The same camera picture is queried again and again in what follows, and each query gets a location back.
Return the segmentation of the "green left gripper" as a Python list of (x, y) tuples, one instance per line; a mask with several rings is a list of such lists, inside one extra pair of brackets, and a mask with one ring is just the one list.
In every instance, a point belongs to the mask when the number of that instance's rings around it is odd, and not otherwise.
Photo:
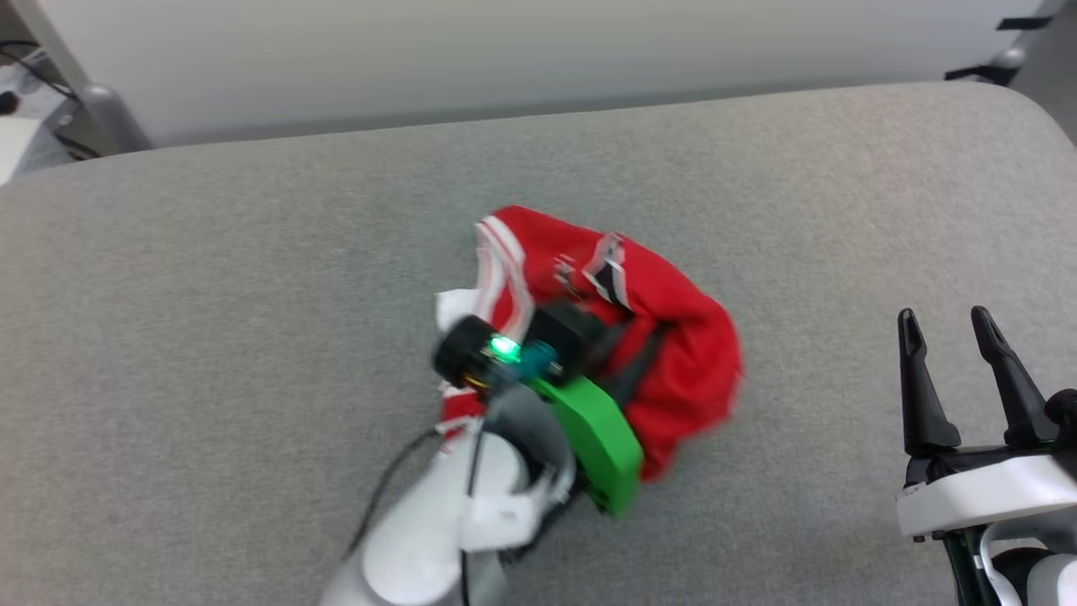
[[(604, 327), (587, 350), (587, 363), (607, 364), (630, 325), (619, 322)], [(623, 365), (617, 372), (617, 401), (634, 399), (663, 341), (665, 332), (651, 333), (635, 356)], [(551, 405), (565, 429), (590, 498), (606, 515), (626, 515), (641, 487), (644, 452), (619, 404), (588, 377), (576, 377), (563, 385), (536, 379), (528, 387)]]

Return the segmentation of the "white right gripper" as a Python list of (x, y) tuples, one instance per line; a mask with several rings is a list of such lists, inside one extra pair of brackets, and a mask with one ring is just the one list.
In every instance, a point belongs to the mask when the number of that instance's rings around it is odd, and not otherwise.
[(984, 306), (970, 310), (974, 336), (999, 391), (1007, 445), (962, 443), (947, 420), (927, 368), (926, 338), (915, 312), (904, 308), (899, 374), (905, 483), (895, 498), (904, 537), (926, 537), (1074, 506), (1074, 468), (1053, 452), (1058, 425), (1043, 392)]

